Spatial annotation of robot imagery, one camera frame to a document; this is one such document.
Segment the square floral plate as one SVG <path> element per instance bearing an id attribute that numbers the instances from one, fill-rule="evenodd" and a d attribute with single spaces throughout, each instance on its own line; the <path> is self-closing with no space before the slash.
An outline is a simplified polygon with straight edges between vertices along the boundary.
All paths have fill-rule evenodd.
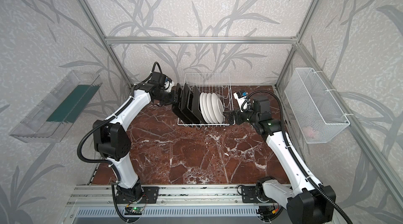
<path id="1" fill-rule="evenodd" d="M 181 112 L 182 92 L 183 88 L 178 83 L 175 88 L 176 100 L 172 104 L 172 111 L 184 124 L 187 124 L 187 117 Z"/>

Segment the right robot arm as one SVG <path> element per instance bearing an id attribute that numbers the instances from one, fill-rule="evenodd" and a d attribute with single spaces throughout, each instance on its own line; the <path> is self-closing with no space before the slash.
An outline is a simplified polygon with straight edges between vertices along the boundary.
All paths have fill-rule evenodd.
<path id="1" fill-rule="evenodd" d="M 256 184 L 257 199 L 273 200 L 287 210 L 294 224 L 324 224 L 333 219 L 336 194 L 332 187 L 323 186 L 308 169 L 292 145 L 282 119 L 271 115 L 270 100 L 264 96 L 250 99 L 245 91 L 234 93 L 239 109 L 225 112 L 231 125 L 249 123 L 272 149 L 283 167 L 290 186 L 273 177 Z"/>

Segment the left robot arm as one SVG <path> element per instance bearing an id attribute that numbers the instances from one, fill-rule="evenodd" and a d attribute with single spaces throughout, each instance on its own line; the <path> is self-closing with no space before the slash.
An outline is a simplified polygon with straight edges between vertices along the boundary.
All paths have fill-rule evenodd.
<path id="1" fill-rule="evenodd" d="M 94 148 L 106 159 L 118 180 L 117 190 L 133 198 L 142 196 L 140 179 L 134 171 L 127 129 L 140 111 L 152 100 L 163 104 L 176 102 L 177 95 L 171 89 L 174 82 L 161 72 L 152 72 L 150 78 L 135 85 L 128 99 L 111 116 L 106 124 L 98 120 L 93 124 Z"/>

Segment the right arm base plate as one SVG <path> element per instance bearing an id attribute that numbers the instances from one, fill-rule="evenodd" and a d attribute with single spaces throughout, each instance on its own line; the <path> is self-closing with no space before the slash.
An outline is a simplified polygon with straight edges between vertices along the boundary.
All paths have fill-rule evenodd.
<path id="1" fill-rule="evenodd" d="M 239 185 L 237 187 L 237 192 L 242 196 L 243 203 L 277 204 L 277 202 L 271 198 L 264 198 L 263 195 L 258 192 L 258 185 Z"/>

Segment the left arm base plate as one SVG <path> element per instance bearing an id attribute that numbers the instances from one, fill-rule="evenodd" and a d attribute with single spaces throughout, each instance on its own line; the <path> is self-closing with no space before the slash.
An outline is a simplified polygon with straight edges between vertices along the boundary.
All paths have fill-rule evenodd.
<path id="1" fill-rule="evenodd" d="M 141 193 L 135 193 L 133 196 L 128 189 L 121 188 L 117 186 L 115 188 L 116 192 L 116 203 L 117 204 L 156 204 L 158 199 L 159 187 L 157 186 L 142 186 Z"/>

